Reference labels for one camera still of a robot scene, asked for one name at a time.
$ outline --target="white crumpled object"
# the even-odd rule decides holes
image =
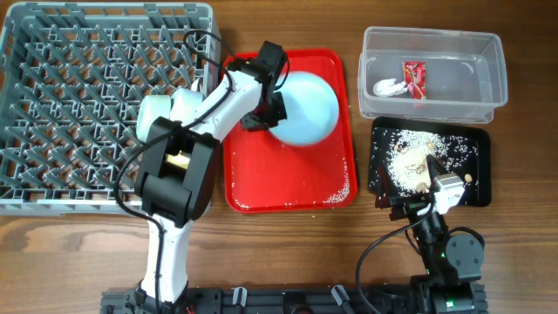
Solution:
[[[372,89],[372,91],[374,91],[376,96],[379,97],[397,96],[399,94],[407,92],[406,82],[403,81],[399,84],[395,84],[396,80],[396,78],[382,79],[381,81],[378,81],[376,84],[374,84],[374,88]]]

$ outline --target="red tray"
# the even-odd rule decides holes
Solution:
[[[311,72],[330,84],[339,100],[339,121],[328,138],[310,147],[292,147],[270,132],[250,133],[236,125],[223,143],[225,195],[228,204],[243,214],[340,208],[357,194],[341,58],[327,49],[288,51],[288,55],[291,71]]]

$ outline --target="metal grid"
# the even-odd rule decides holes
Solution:
[[[140,144],[141,100],[195,79],[206,94],[214,88],[217,69],[182,44],[193,28],[218,34],[208,5],[12,7],[0,38],[0,215],[122,214],[112,184]],[[190,44],[213,60],[220,56],[210,37]],[[125,195],[132,194],[137,167],[122,181]]]

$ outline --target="transparent container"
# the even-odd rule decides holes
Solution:
[[[405,61],[425,62],[426,99],[405,92],[378,97],[382,79],[404,80]],[[500,38],[469,31],[370,27],[358,67],[358,101],[365,118],[392,116],[488,123],[507,103],[506,62]]]

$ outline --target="wood grain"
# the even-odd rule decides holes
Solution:
[[[3,1],[5,11],[12,1]],[[484,128],[493,143],[493,202],[454,210],[450,226],[487,240],[482,283],[492,313],[558,308],[558,4],[551,1],[211,1],[236,51],[263,40],[287,49],[327,47],[344,61],[360,189],[348,208],[239,215],[222,181],[194,227],[191,286],[354,286],[364,248],[400,226],[366,190],[371,121],[358,113],[357,64],[371,25],[487,31],[500,35],[509,102]],[[134,286],[146,267],[143,221],[116,216],[0,218],[0,313],[98,313],[101,292]],[[424,272],[404,237],[366,261],[368,283],[405,283]]]

